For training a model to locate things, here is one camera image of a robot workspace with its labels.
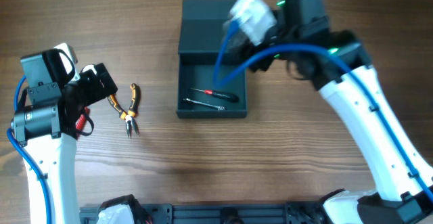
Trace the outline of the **silver L-shaped socket wrench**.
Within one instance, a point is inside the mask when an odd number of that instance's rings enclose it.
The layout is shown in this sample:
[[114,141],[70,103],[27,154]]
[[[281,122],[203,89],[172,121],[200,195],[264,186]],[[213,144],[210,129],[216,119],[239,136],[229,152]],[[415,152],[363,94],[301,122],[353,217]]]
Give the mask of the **silver L-shaped socket wrench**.
[[192,99],[189,99],[189,98],[183,98],[182,101],[186,102],[186,103],[189,103],[189,104],[195,104],[195,105],[199,105],[199,106],[206,106],[206,107],[209,107],[209,108],[214,108],[214,109],[216,109],[218,111],[226,110],[226,107],[224,107],[224,106],[216,106],[216,105],[212,105],[212,104],[207,104],[207,103],[199,102],[199,101],[192,100]]

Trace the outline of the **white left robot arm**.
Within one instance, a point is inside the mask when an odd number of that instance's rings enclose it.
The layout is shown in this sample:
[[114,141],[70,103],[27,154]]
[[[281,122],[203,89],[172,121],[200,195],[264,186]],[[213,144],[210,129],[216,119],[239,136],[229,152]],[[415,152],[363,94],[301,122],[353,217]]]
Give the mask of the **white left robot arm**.
[[79,223],[75,181],[77,129],[85,108],[118,88],[104,64],[76,69],[73,48],[61,43],[23,56],[7,137],[24,160],[32,223]]

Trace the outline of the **black red screwdriver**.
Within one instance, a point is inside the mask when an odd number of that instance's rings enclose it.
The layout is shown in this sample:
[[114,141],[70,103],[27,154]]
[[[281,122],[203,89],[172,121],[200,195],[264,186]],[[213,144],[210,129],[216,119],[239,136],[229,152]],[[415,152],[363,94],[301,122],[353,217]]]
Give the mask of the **black red screwdriver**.
[[201,89],[192,88],[192,90],[199,91],[199,92],[202,92],[206,95],[210,95],[210,96],[218,98],[218,99],[223,99],[223,100],[226,100],[228,102],[237,103],[239,101],[239,97],[233,93],[216,91],[216,90],[211,90],[211,89],[201,90]]

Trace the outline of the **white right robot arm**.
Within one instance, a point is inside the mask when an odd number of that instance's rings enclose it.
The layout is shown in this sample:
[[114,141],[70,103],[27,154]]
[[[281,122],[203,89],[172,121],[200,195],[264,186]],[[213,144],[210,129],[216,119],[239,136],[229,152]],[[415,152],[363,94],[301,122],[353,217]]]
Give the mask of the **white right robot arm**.
[[293,62],[341,118],[373,177],[371,190],[339,189],[316,211],[317,223],[417,223],[432,214],[432,167],[415,149],[390,108],[362,42],[334,32],[323,0],[237,0],[229,12],[224,49],[246,69]]

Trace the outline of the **orange black pliers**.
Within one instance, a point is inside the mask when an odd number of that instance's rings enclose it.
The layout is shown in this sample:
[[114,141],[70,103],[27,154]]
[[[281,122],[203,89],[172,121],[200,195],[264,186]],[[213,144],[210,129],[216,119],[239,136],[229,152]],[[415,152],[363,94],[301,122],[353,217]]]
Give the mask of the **orange black pliers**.
[[109,95],[107,97],[109,104],[115,111],[117,111],[119,118],[125,121],[127,137],[131,138],[131,132],[134,131],[139,135],[139,129],[135,120],[138,115],[139,102],[141,101],[141,89],[135,83],[130,85],[131,89],[131,103],[128,110],[124,110],[116,99],[116,96]]

